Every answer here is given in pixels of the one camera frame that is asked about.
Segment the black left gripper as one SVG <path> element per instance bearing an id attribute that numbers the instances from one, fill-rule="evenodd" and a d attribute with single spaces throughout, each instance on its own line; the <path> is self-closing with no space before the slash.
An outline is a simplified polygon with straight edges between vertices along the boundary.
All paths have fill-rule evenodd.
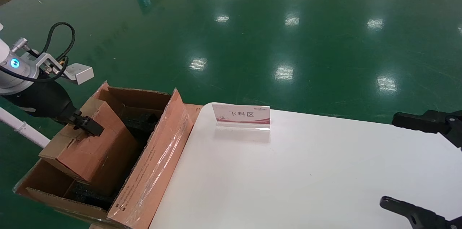
<path id="1" fill-rule="evenodd" d="M 33 82 L 27 89 L 4 98 L 33 117 L 50 118 L 61 124 L 71 124 L 88 136 L 100 136 L 104 127 L 82 112 L 74 104 L 62 85 L 56 81 Z"/>

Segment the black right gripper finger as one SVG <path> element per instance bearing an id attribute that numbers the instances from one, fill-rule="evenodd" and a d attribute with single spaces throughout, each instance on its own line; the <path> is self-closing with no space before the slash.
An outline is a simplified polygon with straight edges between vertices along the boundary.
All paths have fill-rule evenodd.
<path id="1" fill-rule="evenodd" d="M 436 214 L 435 212 L 415 206 L 389 196 L 380 199 L 380 206 L 383 209 L 404 216 L 413 229 L 461 229 L 462 217 L 452 220 Z"/>
<path id="2" fill-rule="evenodd" d="M 428 110 L 422 115 L 398 112 L 393 116 L 392 125 L 424 133 L 440 133 L 456 148 L 462 147 L 462 111 Z"/>

